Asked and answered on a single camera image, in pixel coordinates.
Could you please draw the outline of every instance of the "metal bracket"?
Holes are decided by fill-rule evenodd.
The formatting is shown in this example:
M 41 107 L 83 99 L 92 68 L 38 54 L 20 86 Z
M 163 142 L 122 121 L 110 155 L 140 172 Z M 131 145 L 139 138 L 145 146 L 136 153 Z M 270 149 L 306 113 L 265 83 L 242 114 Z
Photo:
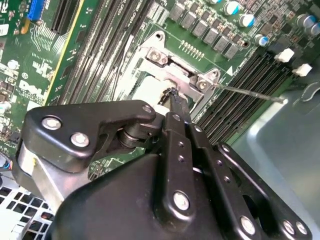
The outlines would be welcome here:
M 165 228 L 181 232 L 196 217 L 196 193 L 191 143 L 178 114 L 166 114 L 161 143 L 154 213 Z

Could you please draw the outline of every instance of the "white connector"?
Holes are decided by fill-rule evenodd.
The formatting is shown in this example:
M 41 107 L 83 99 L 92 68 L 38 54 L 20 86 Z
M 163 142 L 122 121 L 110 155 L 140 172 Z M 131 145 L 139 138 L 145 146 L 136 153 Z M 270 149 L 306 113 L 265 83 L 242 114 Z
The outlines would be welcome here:
M 286 48 L 279 54 L 275 55 L 274 59 L 282 63 L 288 63 L 294 55 L 294 51 L 292 51 L 290 48 Z
M 308 63 L 304 63 L 300 67 L 298 67 L 297 69 L 292 70 L 292 72 L 295 75 L 298 75 L 300 77 L 305 77 L 308 75 L 308 73 L 311 71 L 311 69 L 312 69 L 312 66 L 310 66 Z

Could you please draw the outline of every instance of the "green circuit board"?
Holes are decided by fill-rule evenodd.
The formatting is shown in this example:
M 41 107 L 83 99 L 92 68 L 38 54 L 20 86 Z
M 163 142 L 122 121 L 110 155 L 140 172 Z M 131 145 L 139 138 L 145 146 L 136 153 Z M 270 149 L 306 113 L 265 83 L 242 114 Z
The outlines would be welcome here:
M 109 92 L 105 94 L 101 92 L 108 81 L 106 76 L 111 79 L 110 86 L 113 85 L 112 77 L 110 77 L 113 76 L 111 66 L 113 62 L 116 62 L 116 56 L 121 56 L 121 51 L 118 51 L 118 55 L 110 56 L 107 61 L 102 61 L 101 55 L 90 55 L 88 48 L 93 48 L 93 43 L 96 42 L 99 46 L 97 53 L 103 52 L 109 38 L 99 35 L 98 29 L 103 27 L 104 20 L 112 11 L 118 13 L 118 17 L 113 18 L 110 23 L 114 30 L 109 28 L 106 33 L 116 35 L 116 30 L 121 31 L 120 28 L 117 28 L 122 21 L 119 16 L 123 13 L 121 12 L 123 6 L 128 4 L 127 1 L 75 1 L 76 5 L 65 34 L 57 34 L 52 31 L 59 2 L 44 1 L 40 19 L 30 21 L 27 14 L 33 3 L 32 0 L 0 1 L 2 20 L 0 24 L 0 97 L 11 105 L 9 110 L 0 115 L 0 150 L 9 155 L 13 155 L 16 151 L 24 116 L 28 110 L 44 105 L 109 100 Z M 131 5 L 134 7 L 127 16 L 127 20 L 129 23 L 132 21 L 140 25 L 125 55 L 122 72 L 126 71 L 137 48 L 155 31 L 163 31 L 166 37 L 165 47 L 197 72 L 205 74 L 212 68 L 219 68 L 220 82 L 226 85 L 257 50 L 255 36 L 260 33 L 268 36 L 270 43 L 282 41 L 287 44 L 311 64 L 318 57 L 320 53 L 319 37 L 305 34 L 296 24 L 297 17 L 301 14 L 313 14 L 319 20 L 320 8 L 312 1 L 240 0 L 239 12 L 232 16 L 224 14 L 224 6 L 227 2 L 222 0 L 213 5 L 204 0 L 156 0 L 145 14 L 145 19 L 141 21 L 136 17 L 137 13 L 141 13 L 142 5 L 149 1 L 132 1 Z M 177 5 L 183 7 L 183 12 L 173 20 L 174 17 L 171 14 Z M 189 27 L 182 27 L 185 18 L 190 13 L 195 16 L 194 21 Z M 255 15 L 256 22 L 253 27 L 239 26 L 239 16 L 244 13 Z M 228 46 L 235 46 L 238 49 L 236 54 L 228 58 L 225 49 L 215 49 L 216 41 L 212 44 L 205 43 L 205 32 L 196 36 L 195 30 L 201 20 L 207 25 L 207 30 L 214 26 L 219 36 L 217 40 L 223 37 Z M 137 26 L 128 24 L 125 27 L 127 30 Z M 116 40 L 118 45 L 111 45 L 114 46 L 112 49 L 115 51 L 125 44 L 122 38 Z M 83 66 L 81 61 L 90 58 L 92 61 L 96 60 L 96 64 L 74 77 L 75 69 Z M 97 71 L 104 71 L 105 74 L 94 79 L 89 73 Z M 119 90 L 121 99 L 128 96 L 127 93 L 130 92 L 136 80 L 134 77 L 120 80 L 119 85 L 124 86 Z M 91 91 L 90 97 L 85 97 L 88 91 Z M 211 103 L 208 102 L 199 111 L 195 121 L 205 113 Z M 116 159 L 113 163 L 123 163 L 132 157 L 125 157 L 126 160 Z M 103 165 L 113 166 L 113 163 L 105 159 Z

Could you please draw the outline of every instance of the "hex bolt head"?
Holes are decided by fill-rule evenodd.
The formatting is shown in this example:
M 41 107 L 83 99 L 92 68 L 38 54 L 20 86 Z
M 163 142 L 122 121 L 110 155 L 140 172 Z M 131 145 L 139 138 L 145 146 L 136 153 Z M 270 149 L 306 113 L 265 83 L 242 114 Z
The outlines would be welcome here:
M 85 148 L 89 145 L 90 141 L 87 135 L 81 132 L 77 132 L 71 136 L 71 142 L 73 145 L 79 148 Z
M 199 126 L 194 126 L 194 128 L 195 128 L 195 130 L 197 131 L 197 132 L 199 132 L 199 133 L 201 133 L 202 132 L 202 129 L 199 127 Z
M 290 222 L 288 222 L 287 220 L 283 221 L 283 226 L 288 233 L 290 233 L 291 235 L 295 234 L 294 227 L 291 225 Z
M 61 128 L 61 122 L 54 117 L 46 117 L 42 120 L 42 126 L 49 130 L 57 130 Z
M 152 113 L 152 110 L 151 110 L 151 108 L 148 106 L 148 105 L 144 105 L 143 107 L 142 107 L 142 109 L 145 111 L 145 112 L 147 112 L 147 113 Z
M 173 118 L 174 118 L 175 120 L 177 120 L 178 122 L 180 122 L 180 117 L 179 117 L 179 115 L 174 114 L 174 115 L 173 115 Z
M 297 221 L 297 222 L 296 222 L 296 227 L 299 229 L 299 231 L 300 231 L 302 234 L 304 234 L 304 235 L 307 235 L 307 234 L 308 234 L 307 229 L 305 228 L 305 226 L 304 226 L 301 222 Z
M 182 192 L 176 191 L 173 195 L 174 204 L 178 207 L 178 209 L 182 211 L 186 211 L 190 207 L 189 200 L 185 194 Z
M 242 216 L 240 218 L 240 222 L 241 225 L 243 227 L 243 229 L 250 235 L 254 235 L 256 233 L 256 229 L 254 224 L 251 222 L 251 220 L 249 218 L 247 218 L 246 216 Z
M 222 145 L 222 149 L 225 150 L 227 153 L 230 152 L 229 148 L 225 145 Z

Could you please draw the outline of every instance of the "capacitor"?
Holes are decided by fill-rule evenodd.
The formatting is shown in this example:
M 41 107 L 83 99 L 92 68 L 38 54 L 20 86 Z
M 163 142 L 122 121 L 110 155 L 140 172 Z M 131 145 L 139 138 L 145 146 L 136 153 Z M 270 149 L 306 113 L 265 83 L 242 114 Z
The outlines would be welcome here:
M 255 24 L 256 18 L 252 14 L 243 14 L 239 17 L 241 27 L 252 27 Z
M 222 0 L 207 0 L 210 4 L 220 3 Z
M 8 101 L 0 102 L 0 114 L 4 114 L 11 109 L 11 104 Z
M 239 11 L 239 3 L 237 1 L 229 1 L 224 5 L 223 10 L 228 16 L 235 15 Z
M 258 34 L 254 37 L 254 42 L 261 47 L 265 47 L 269 43 L 269 38 L 262 34 Z
M 296 24 L 300 28 L 311 28 L 314 24 L 316 23 L 316 17 L 313 15 L 308 15 L 308 14 L 301 14 L 298 16 Z
M 316 23 L 312 27 L 306 28 L 305 32 L 312 36 L 317 36 L 320 34 L 320 22 Z

